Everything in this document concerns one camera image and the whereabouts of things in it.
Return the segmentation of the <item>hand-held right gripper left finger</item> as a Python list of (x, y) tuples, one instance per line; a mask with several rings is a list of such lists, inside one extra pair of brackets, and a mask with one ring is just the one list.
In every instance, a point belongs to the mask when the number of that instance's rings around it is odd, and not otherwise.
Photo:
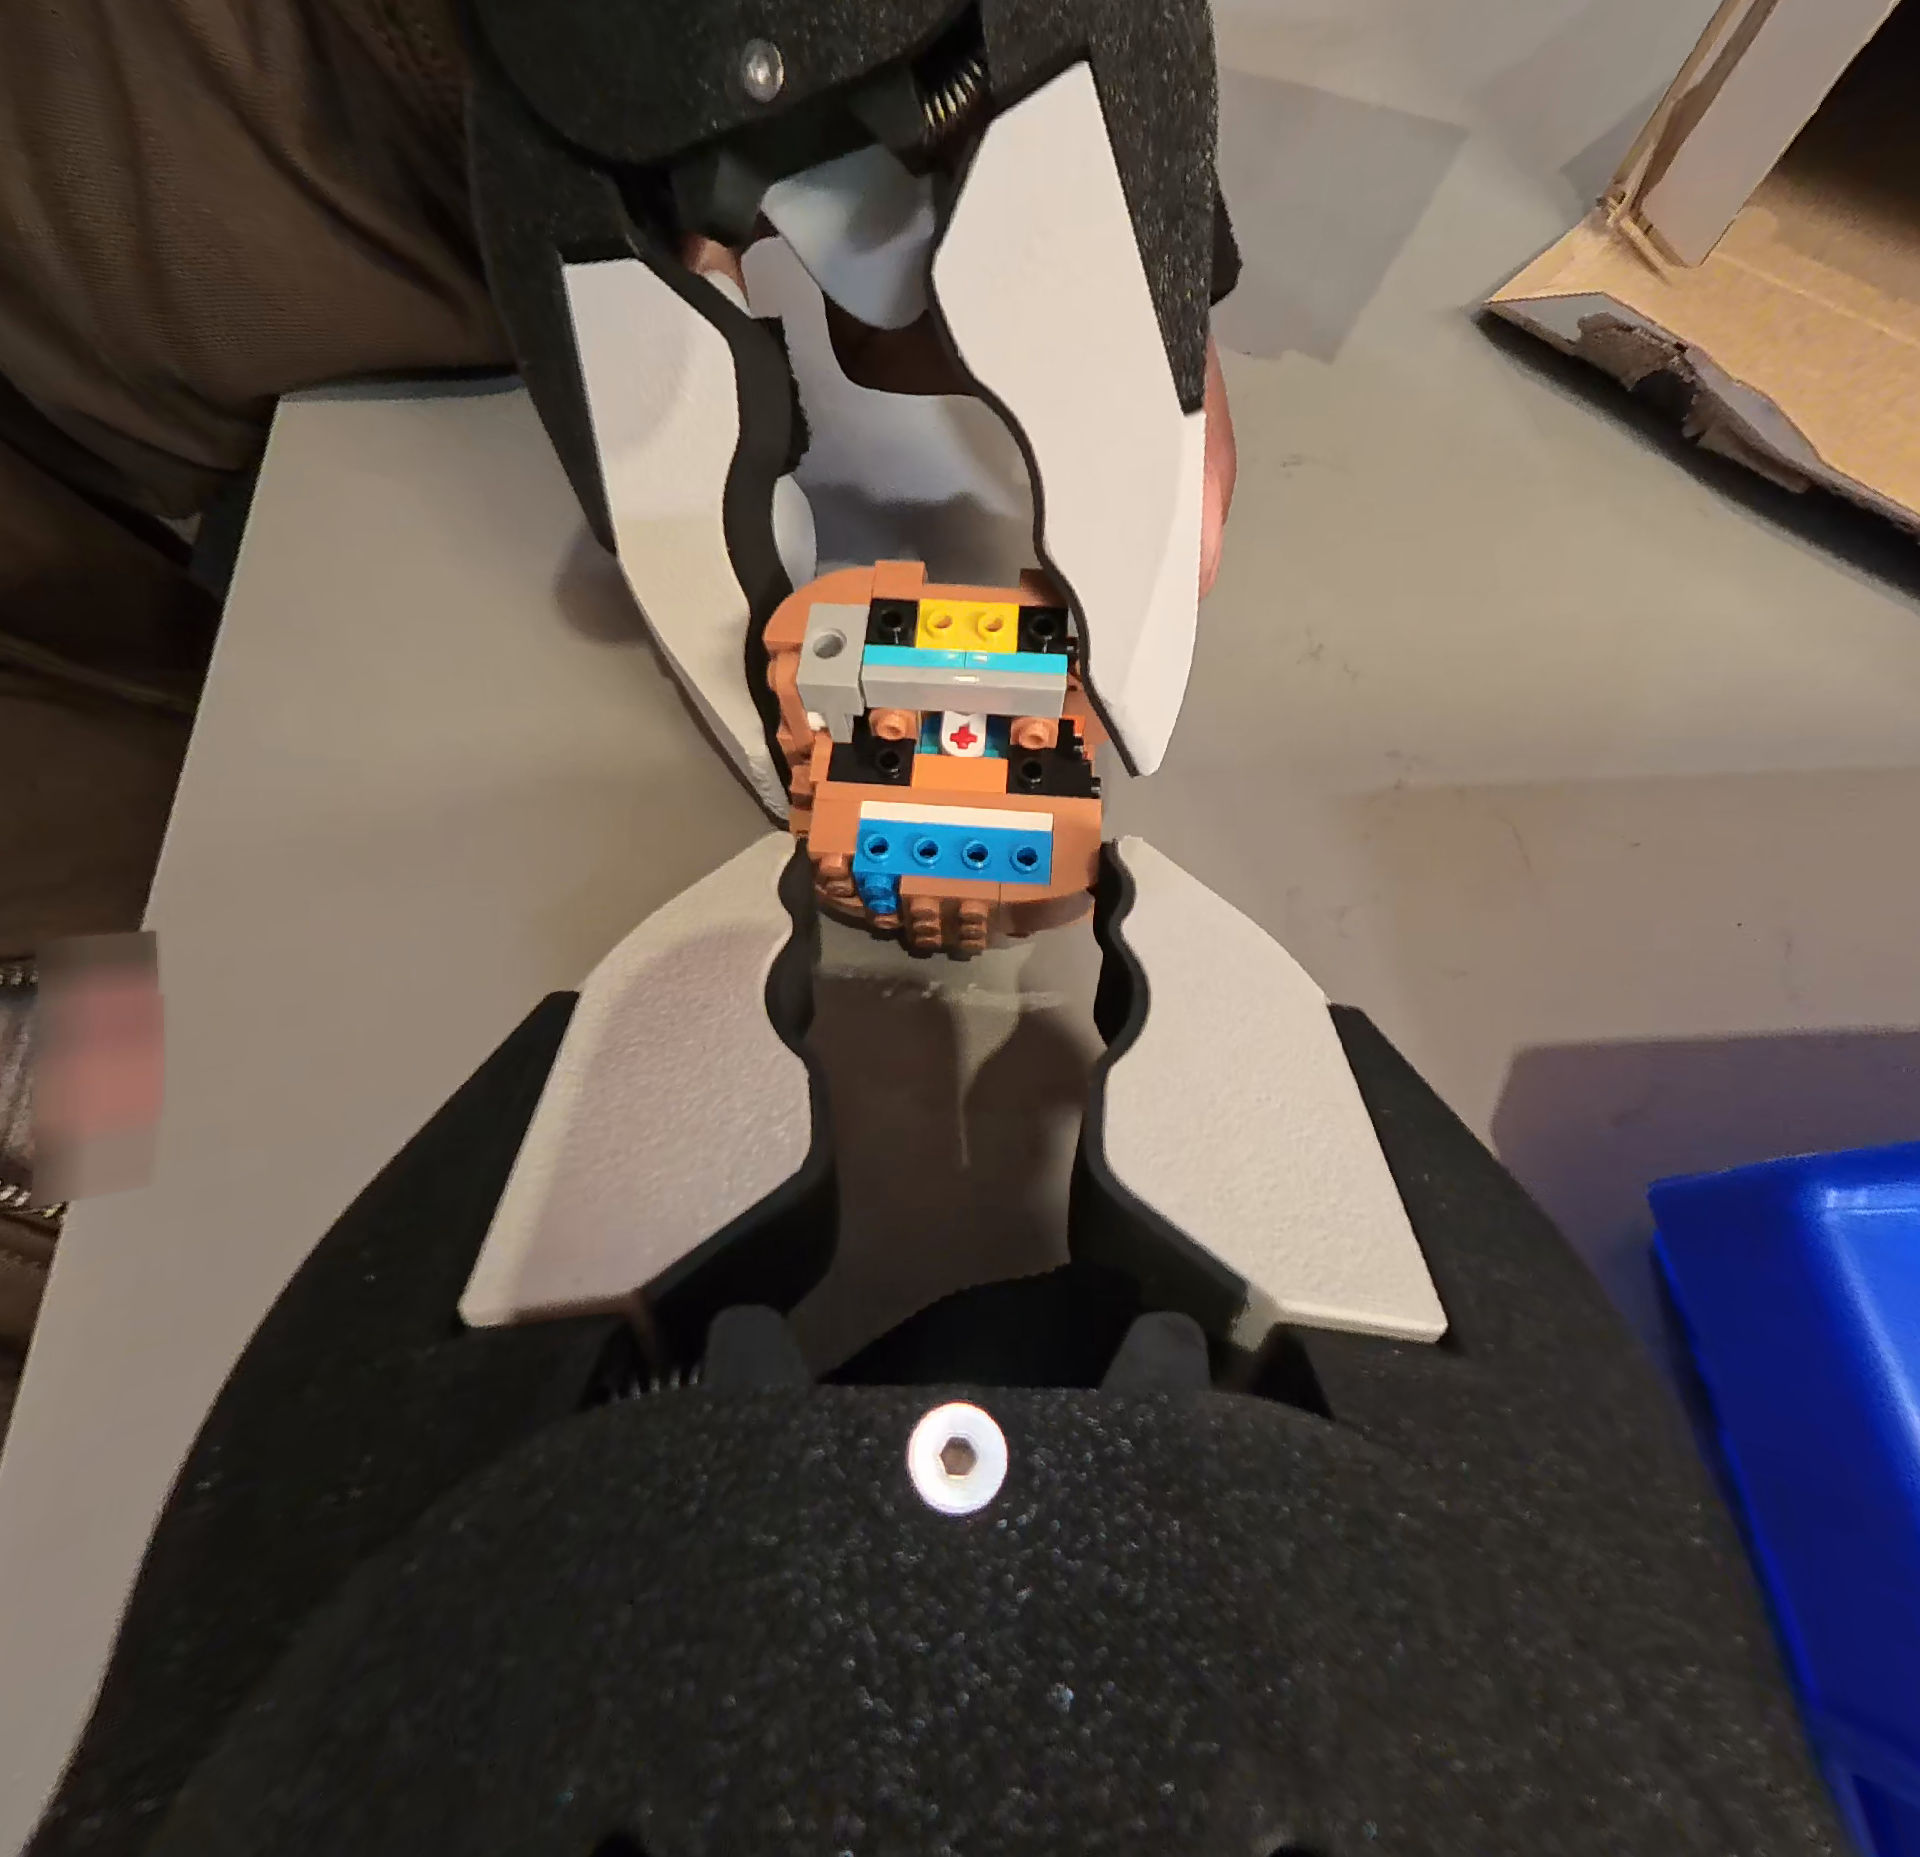
[(828, 1270), (828, 1112), (803, 1053), (812, 876), (769, 837), (637, 925), (581, 987), (459, 1318), (626, 1311), (700, 1350)]

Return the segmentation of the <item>blue plastic bin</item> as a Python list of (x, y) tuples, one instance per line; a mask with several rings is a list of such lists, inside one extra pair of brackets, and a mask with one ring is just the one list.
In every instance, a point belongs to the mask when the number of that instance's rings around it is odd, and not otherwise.
[(1917, 1145), (1646, 1193), (1816, 1764), (1862, 1854), (1917, 1850)]

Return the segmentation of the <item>person's left hand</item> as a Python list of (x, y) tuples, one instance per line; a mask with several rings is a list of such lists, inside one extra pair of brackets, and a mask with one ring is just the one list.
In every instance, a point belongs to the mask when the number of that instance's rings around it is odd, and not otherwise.
[(1218, 341), (1208, 339), (1204, 395), (1204, 494), (1198, 549), (1198, 596), (1206, 599), (1218, 582), (1224, 528), (1234, 497), (1234, 423)]

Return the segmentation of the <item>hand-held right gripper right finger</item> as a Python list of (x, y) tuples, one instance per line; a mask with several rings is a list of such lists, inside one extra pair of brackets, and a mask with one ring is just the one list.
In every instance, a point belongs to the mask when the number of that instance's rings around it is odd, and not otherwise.
[(1086, 1258), (1257, 1353), (1278, 1324), (1448, 1330), (1326, 993), (1139, 839), (1104, 848)]

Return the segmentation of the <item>printed cardboard box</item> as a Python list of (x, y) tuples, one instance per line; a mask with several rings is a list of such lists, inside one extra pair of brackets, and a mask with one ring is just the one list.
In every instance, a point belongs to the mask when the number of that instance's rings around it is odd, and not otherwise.
[(1596, 208), (1487, 311), (1781, 487), (1917, 530), (1915, 0), (1720, 0)]

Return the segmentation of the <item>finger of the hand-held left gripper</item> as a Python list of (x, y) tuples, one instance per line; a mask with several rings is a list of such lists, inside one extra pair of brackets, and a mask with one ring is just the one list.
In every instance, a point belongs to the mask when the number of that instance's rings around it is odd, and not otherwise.
[(738, 375), (726, 336), (637, 259), (564, 269), (615, 555), (707, 735), (787, 826), (776, 745), (749, 687), (761, 655), (726, 549)]
[(1153, 775), (1192, 661), (1204, 419), (1181, 409), (1090, 74), (988, 124), (936, 243), (936, 308), (1021, 437), (1107, 733)]

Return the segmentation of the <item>colourful toy brick model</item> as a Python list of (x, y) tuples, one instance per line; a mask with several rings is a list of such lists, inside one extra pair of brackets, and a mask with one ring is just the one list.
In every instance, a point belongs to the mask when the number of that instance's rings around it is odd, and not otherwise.
[(971, 958), (1092, 909), (1107, 733), (1049, 577), (839, 569), (785, 599), (761, 644), (823, 913)]

